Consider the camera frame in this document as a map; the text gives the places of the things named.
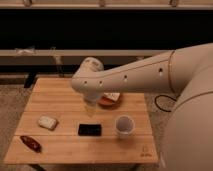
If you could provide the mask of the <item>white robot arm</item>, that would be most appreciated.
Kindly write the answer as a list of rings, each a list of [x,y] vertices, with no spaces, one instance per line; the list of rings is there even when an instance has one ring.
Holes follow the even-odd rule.
[[[105,70],[86,58],[71,78],[87,101],[104,92],[177,93],[159,171],[213,171],[213,43],[170,50]]]

